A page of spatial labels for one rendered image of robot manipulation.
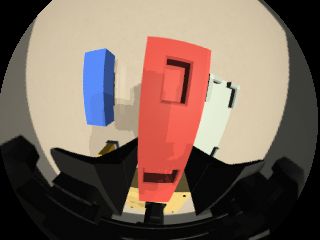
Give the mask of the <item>white flat tray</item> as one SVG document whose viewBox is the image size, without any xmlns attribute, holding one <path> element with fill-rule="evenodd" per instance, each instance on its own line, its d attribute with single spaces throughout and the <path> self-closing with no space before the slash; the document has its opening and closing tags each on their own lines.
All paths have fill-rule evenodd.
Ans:
<svg viewBox="0 0 320 240">
<path fill-rule="evenodd" d="M 203 115 L 193 145 L 212 157 L 216 157 L 220 151 L 217 145 L 227 125 L 231 108 L 236 108 L 240 87 L 241 85 L 236 85 L 233 81 L 227 83 L 220 76 L 209 73 Z"/>
</svg>

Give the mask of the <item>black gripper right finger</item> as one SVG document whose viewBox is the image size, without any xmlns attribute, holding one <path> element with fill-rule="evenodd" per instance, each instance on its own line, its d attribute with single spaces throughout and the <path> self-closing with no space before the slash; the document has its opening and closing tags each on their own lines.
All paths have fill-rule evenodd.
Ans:
<svg viewBox="0 0 320 240">
<path fill-rule="evenodd" d="M 225 193 L 229 192 L 241 177 L 259 172 L 264 165 L 263 159 L 248 161 L 248 163 L 227 164 L 193 145 L 184 172 L 196 216 L 211 213 L 212 205 L 223 199 Z"/>
</svg>

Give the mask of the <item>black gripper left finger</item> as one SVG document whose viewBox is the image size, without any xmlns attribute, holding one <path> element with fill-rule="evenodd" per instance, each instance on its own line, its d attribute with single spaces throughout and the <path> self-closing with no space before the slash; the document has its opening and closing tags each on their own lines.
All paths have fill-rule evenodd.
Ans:
<svg viewBox="0 0 320 240">
<path fill-rule="evenodd" d="M 99 188 L 97 191 L 101 192 L 108 207 L 113 209 L 112 215 L 121 216 L 139 160 L 137 137 L 99 157 L 77 155 L 76 152 L 57 147 L 49 148 L 49 151 L 59 172 Z"/>
</svg>

